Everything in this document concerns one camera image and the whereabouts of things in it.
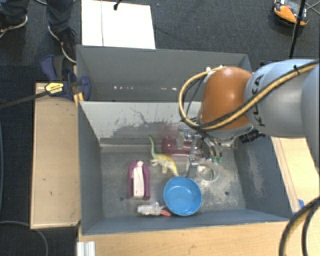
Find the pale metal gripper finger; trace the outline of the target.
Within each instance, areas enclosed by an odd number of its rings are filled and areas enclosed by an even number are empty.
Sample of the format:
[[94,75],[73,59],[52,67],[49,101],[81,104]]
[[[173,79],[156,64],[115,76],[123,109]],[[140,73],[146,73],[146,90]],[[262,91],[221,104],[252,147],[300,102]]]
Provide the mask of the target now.
[[199,158],[196,157],[194,154],[190,154],[187,158],[187,163],[186,163],[187,178],[193,178],[195,176],[198,164],[199,164]]
[[177,138],[176,138],[176,147],[178,149],[181,149],[184,146],[185,139],[186,139],[186,129],[179,128],[177,130]]

